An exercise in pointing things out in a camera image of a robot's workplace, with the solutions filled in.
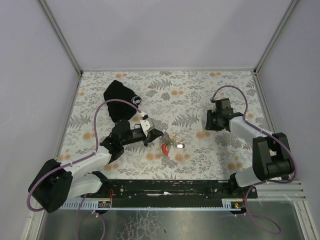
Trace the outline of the key bunch with coloured tags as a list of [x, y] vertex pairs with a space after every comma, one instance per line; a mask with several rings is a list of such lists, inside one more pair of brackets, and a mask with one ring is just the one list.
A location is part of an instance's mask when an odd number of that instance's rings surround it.
[[171, 149], [184, 149], [185, 144], [181, 141], [177, 141], [176, 137], [167, 132], [163, 133], [161, 140], [161, 151], [165, 157], [169, 156]]

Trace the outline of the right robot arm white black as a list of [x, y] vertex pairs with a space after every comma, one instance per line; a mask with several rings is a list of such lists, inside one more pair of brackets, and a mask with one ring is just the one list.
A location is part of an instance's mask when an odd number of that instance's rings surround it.
[[214, 110], [208, 110], [205, 129], [208, 131], [226, 130], [238, 135], [252, 149], [252, 165], [234, 173], [229, 183], [235, 188], [244, 188], [264, 181], [276, 182], [295, 172], [295, 161], [290, 151], [287, 136], [272, 133], [250, 123], [244, 114], [235, 112], [228, 98], [211, 100]]

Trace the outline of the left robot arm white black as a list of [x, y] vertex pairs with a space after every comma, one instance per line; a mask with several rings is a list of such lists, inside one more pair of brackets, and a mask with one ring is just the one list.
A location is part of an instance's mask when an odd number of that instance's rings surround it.
[[65, 165], [54, 159], [47, 160], [28, 188], [28, 208], [36, 211], [31, 206], [31, 198], [34, 198], [41, 205], [41, 211], [53, 213], [67, 199], [97, 193], [103, 185], [95, 173], [97, 168], [117, 160], [126, 145], [142, 142], [147, 146], [163, 135], [150, 118], [141, 120], [134, 129], [127, 120], [117, 121], [111, 133], [88, 156]]

